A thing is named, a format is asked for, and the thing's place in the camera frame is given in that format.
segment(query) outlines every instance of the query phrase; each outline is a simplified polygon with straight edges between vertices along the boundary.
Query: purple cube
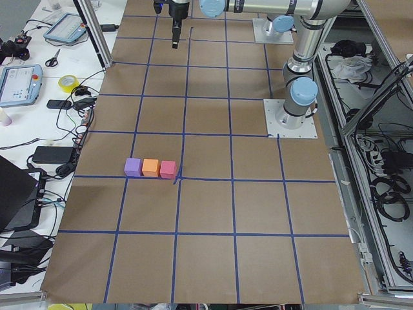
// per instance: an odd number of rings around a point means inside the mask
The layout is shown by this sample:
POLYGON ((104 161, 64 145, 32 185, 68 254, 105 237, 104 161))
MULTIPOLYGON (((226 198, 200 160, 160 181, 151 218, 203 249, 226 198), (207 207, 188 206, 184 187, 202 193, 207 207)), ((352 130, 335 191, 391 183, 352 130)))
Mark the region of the purple cube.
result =
POLYGON ((127 176, 142 175, 143 160, 140 158, 127 158, 125 163, 125 174, 127 176))

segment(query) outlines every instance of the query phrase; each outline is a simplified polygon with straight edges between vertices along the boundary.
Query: white and blue device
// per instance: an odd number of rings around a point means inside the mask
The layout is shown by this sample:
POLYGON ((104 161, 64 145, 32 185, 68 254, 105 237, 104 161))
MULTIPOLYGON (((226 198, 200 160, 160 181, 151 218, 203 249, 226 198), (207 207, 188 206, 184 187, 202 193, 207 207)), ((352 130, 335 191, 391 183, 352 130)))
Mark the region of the white and blue device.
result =
POLYGON ((66 13, 43 34, 43 37, 47 40, 73 45, 85 32, 86 28, 80 16, 66 13))
POLYGON ((40 65, 6 67, 0 78, 0 107, 32 105, 39 96, 40 65))

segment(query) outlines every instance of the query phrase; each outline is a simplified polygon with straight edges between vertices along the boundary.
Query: orange cube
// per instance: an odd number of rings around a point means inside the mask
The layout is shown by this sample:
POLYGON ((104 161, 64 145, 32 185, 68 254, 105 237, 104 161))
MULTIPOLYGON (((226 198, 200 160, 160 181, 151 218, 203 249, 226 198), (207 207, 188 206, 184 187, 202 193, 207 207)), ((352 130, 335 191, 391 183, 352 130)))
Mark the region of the orange cube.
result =
POLYGON ((160 168, 161 163, 159 160, 150 160, 147 158, 143 160, 142 173, 144 176, 159 177, 160 168))

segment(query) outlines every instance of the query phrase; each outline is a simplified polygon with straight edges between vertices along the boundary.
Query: blue joint cap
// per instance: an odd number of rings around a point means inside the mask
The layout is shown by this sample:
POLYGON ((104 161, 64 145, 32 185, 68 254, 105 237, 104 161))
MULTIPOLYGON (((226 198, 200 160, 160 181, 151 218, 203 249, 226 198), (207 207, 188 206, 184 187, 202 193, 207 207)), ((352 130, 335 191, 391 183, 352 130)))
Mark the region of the blue joint cap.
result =
POLYGON ((292 83, 290 93, 295 103, 306 107, 311 105, 316 99, 318 86, 309 77, 299 77, 292 83))
POLYGON ((199 6, 204 15, 215 18, 224 12, 225 0, 200 0, 199 6))
POLYGON ((272 21, 272 26, 276 32, 287 32, 294 26, 294 18, 286 15, 278 16, 272 21))

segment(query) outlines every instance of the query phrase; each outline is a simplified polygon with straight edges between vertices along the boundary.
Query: metal bracket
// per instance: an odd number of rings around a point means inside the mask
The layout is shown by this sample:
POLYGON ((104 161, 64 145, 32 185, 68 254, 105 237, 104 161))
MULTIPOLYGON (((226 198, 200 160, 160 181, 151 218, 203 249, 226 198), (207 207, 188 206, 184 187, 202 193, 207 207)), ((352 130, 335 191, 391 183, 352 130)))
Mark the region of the metal bracket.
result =
POLYGON ((273 36, 268 36, 264 31, 264 25, 266 21, 267 20, 263 18, 252 19, 252 24, 254 26, 254 37, 256 39, 256 43, 284 44, 284 45, 294 44, 291 31, 284 32, 283 34, 274 34, 273 36))
POLYGON ((306 118, 303 125, 298 129, 287 129, 276 120, 276 112, 283 108, 284 99, 264 99, 265 120, 267 122, 267 134, 271 138, 297 138, 317 139, 316 126, 312 118, 306 118))

